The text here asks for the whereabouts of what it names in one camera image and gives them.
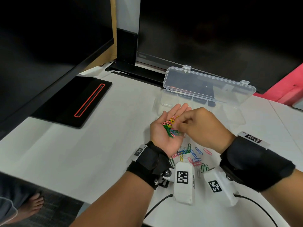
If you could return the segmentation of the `black computer monitor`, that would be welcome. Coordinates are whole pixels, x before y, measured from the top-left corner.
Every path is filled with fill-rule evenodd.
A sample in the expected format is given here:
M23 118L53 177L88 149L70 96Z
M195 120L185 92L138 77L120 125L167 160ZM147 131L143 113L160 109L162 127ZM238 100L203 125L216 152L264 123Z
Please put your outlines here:
M303 0L141 0L136 60L264 93L303 64Z
M113 43L110 0L0 0L0 141Z

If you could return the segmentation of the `brown cardboard sheet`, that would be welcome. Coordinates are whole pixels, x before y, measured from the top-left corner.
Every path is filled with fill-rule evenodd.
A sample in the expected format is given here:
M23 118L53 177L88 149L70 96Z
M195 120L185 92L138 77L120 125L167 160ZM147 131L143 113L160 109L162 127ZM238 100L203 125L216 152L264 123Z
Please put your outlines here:
M111 2L111 17L112 17L112 31L113 31L113 45L111 45L106 51L92 61L84 70L87 71L91 68L102 66L117 58L117 19L116 19L116 0L110 0Z

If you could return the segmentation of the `white marker tag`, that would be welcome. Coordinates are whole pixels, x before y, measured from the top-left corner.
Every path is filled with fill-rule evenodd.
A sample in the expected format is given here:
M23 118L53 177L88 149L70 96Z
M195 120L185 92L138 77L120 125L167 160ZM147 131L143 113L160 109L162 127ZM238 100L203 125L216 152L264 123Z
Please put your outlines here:
M131 156L132 161L137 161L141 153L146 149L147 145L140 145L139 148Z
M261 139L259 139L257 137L254 137L254 136L252 136L252 135L250 135L250 134L248 134L246 132L242 131L242 132L238 133L237 136L243 137L246 140L251 141L252 143L254 143L256 145L259 145L259 146L261 146L261 147L263 147L265 149L268 149L270 147L269 143L267 143L264 140L261 140Z

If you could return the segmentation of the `person's right forearm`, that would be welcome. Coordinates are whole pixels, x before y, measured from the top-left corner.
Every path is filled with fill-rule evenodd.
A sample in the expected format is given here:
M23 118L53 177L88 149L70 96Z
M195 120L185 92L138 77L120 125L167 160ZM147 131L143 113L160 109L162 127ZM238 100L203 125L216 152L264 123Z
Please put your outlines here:
M261 194L290 227L303 227L303 172L295 169Z

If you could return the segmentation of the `person's left hand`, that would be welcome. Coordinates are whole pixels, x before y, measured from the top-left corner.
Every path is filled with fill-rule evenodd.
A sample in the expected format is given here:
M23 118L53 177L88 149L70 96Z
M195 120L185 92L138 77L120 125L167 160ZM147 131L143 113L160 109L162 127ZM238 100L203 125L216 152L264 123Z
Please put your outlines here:
M167 121L173 116L180 116L178 115L178 109L181 106L181 104L176 104L167 112ZM169 137L164 127L161 130L150 130L150 141L152 141L155 146L162 149L169 158L179 150L183 140L184 137L180 136L174 138Z

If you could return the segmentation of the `pink box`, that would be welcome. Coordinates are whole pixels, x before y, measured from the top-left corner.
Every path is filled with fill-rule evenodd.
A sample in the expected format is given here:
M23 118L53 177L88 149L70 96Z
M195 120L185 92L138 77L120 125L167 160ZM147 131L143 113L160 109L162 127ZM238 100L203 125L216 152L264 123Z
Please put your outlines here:
M292 106L303 99L303 63L282 78L264 94L254 96Z

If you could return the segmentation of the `scattered pile of paper clips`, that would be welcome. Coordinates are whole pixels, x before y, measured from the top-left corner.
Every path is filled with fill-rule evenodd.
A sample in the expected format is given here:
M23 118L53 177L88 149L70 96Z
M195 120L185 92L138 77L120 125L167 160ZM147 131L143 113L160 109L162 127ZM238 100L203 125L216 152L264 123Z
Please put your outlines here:
M212 170L215 167L213 151L202 146L191 145L181 146L179 150L170 157L172 168L179 162L190 163L198 175Z

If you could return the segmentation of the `person's left forearm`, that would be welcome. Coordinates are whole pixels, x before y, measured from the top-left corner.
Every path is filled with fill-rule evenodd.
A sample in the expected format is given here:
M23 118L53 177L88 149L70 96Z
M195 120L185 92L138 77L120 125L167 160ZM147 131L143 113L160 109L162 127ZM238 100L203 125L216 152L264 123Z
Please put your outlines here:
M141 227L153 194L148 183L126 172L70 227Z

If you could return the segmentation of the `black monitor stand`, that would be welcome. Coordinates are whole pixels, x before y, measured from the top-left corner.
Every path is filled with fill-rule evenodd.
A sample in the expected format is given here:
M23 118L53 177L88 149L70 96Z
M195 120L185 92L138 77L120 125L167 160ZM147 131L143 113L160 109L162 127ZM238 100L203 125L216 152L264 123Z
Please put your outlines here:
M163 88L164 74L135 65L137 33L117 28L117 58L105 71Z

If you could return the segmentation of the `handful of colourful paper clips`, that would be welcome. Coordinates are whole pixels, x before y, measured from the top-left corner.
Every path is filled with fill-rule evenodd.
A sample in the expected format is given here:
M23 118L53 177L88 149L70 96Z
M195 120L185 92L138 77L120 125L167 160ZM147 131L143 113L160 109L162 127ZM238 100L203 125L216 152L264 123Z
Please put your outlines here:
M184 137L184 133L182 133L182 132L178 131L177 129L173 128L173 124L175 123L175 120L178 117L179 116L173 116L168 121L162 123L162 126L165 128L168 136L171 137L171 138L179 137L179 136Z

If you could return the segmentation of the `clear plastic compartment box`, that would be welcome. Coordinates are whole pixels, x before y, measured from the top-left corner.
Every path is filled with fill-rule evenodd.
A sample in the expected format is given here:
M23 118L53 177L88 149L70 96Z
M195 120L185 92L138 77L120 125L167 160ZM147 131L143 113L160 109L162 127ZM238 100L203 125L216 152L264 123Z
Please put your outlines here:
M228 129L245 125L240 106L256 92L249 81L240 82L196 72L191 66L169 67L154 109L160 116L176 104L212 112Z

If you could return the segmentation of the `person's right hand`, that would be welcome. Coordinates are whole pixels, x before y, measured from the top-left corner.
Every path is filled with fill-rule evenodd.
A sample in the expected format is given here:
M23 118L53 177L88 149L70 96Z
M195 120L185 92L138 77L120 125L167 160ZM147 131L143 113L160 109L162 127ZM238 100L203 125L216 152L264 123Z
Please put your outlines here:
M197 111L197 126L195 136L191 139L200 146L222 154L232 144L236 136L210 111L202 107L194 110Z

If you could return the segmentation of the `grey shorts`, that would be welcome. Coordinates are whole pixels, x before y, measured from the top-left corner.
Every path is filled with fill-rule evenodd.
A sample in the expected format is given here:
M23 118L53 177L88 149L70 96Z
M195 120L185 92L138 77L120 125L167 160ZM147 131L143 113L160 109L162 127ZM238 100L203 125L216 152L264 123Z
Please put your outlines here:
M20 208L32 195L35 190L20 183L17 179L0 173L0 223L15 214L15 209Z

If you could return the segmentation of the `black monitor base red slot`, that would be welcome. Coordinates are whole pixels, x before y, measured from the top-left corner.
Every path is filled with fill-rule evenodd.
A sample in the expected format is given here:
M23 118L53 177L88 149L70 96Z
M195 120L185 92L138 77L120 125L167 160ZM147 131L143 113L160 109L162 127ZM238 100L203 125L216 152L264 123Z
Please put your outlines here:
M30 117L81 129L112 82L89 76L76 76Z

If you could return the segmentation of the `person's bare foot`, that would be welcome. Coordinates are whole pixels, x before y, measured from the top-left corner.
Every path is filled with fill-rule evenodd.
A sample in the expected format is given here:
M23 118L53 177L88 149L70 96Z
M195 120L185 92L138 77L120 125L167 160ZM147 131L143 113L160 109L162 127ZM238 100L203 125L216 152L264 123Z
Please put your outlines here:
M44 202L44 197L40 193L36 193L18 209L17 216L10 220L8 224L22 221L37 214L43 207Z

